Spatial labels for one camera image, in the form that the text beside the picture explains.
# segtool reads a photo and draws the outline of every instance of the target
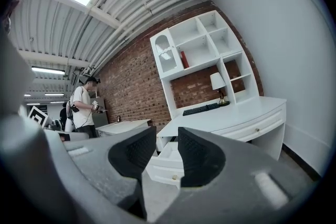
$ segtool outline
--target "man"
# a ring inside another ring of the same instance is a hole
[[[61,112],[59,113],[59,118],[61,119],[61,124],[62,124],[62,130],[64,131],[65,128],[65,122],[67,120],[67,102],[63,103],[63,109],[61,110]]]
[[[90,77],[85,82],[84,86],[79,86],[73,95],[73,105],[79,110],[73,112],[73,122],[77,132],[87,133],[90,138],[97,137],[96,128],[94,127],[92,112],[98,111],[99,106],[93,105],[90,102],[88,91],[92,91],[97,86],[97,80]]]

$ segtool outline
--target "cubby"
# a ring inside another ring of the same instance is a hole
[[[229,42],[229,34],[227,28],[211,32],[209,36],[222,57],[241,51],[241,46],[237,46],[235,42]]]
[[[226,68],[228,67],[229,64],[235,64],[239,70],[238,75],[230,72],[228,73],[231,81],[241,79],[251,74],[251,68],[249,62],[246,62],[247,59],[245,59],[245,57],[246,57],[245,54],[237,53],[229,57],[223,58],[223,62]]]
[[[177,46],[179,53],[185,53],[189,67],[218,59],[219,55],[207,36],[202,36]]]
[[[243,81],[245,89],[235,93],[235,100],[237,104],[259,95],[253,75],[244,76],[239,80]]]
[[[227,27],[226,22],[218,14],[218,12],[215,11],[199,15],[198,19],[208,33]]]
[[[206,34],[201,22],[196,18],[191,18],[169,28],[169,32],[176,46]]]

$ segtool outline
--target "white wall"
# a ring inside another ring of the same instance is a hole
[[[322,0],[212,0],[242,35],[266,96],[287,99],[285,144],[318,173],[336,131],[334,25]]]
[[[63,109],[62,104],[47,105],[48,116],[52,120],[60,120],[59,113]]]

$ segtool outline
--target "black and white marker board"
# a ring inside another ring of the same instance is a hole
[[[36,121],[39,125],[42,126],[42,128],[46,125],[48,121],[48,115],[46,113],[43,113],[36,106],[32,107],[32,110],[30,111],[28,118]]]

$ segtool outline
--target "black pants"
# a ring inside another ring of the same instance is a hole
[[[96,127],[94,125],[85,125],[76,129],[77,133],[87,133],[89,138],[96,138]]]

